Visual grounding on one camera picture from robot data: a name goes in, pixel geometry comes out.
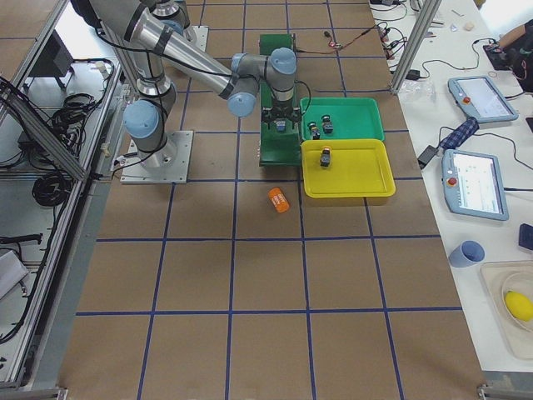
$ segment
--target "tablet screen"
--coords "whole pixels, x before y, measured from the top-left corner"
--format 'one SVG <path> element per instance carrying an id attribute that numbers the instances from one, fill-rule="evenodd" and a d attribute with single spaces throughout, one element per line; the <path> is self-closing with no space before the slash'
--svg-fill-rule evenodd
<path id="1" fill-rule="evenodd" d="M 458 81 L 471 104 L 483 118 L 506 117 L 512 114 L 497 92 L 486 79 L 472 78 Z"/>
<path id="2" fill-rule="evenodd" d="M 459 207 L 485 213 L 502 213 L 492 158 L 455 153 L 453 163 L 461 193 Z"/>

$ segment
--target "orange pill bottle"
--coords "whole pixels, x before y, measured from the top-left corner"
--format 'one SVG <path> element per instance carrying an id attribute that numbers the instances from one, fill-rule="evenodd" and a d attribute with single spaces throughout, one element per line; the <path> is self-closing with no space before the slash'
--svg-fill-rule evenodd
<path id="1" fill-rule="evenodd" d="M 271 189 L 268 192 L 268 197 L 270 198 L 270 201 L 274 205 L 276 211 L 278 211 L 279 213 L 284 213 L 289 208 L 291 208 L 289 202 L 285 198 L 285 195 L 278 187 L 274 187 L 273 189 Z"/>

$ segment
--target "yellow tray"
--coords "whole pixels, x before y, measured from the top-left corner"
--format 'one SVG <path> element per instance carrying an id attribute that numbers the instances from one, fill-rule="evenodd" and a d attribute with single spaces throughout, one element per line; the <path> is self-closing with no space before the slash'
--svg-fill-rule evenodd
<path id="1" fill-rule="evenodd" d="M 331 149 L 321 167 L 323 148 Z M 396 191 L 385 145 L 377 139 L 306 140 L 301 144 L 304 188 L 312 198 L 375 198 Z"/>

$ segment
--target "blue cup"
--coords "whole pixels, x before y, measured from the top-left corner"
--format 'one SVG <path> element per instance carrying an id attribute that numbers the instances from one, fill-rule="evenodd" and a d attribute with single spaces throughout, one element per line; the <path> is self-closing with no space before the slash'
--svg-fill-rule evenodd
<path id="1" fill-rule="evenodd" d="M 467 240 L 451 252 L 448 260 L 453 267 L 463 268 L 479 263 L 483 258 L 485 258 L 483 247 L 478 242 Z"/>

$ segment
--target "white bowl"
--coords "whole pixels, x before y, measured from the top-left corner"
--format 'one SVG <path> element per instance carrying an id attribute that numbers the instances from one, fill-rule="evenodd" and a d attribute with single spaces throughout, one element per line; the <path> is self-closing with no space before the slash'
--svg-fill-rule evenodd
<path id="1" fill-rule="evenodd" d="M 518 292 L 529 298 L 533 302 L 533 273 L 532 272 L 517 272 L 510 275 L 501 285 L 501 298 L 504 309 L 509 314 L 509 317 L 521 328 L 533 333 L 533 318 L 528 322 L 515 318 L 511 311 L 506 306 L 507 292 Z"/>

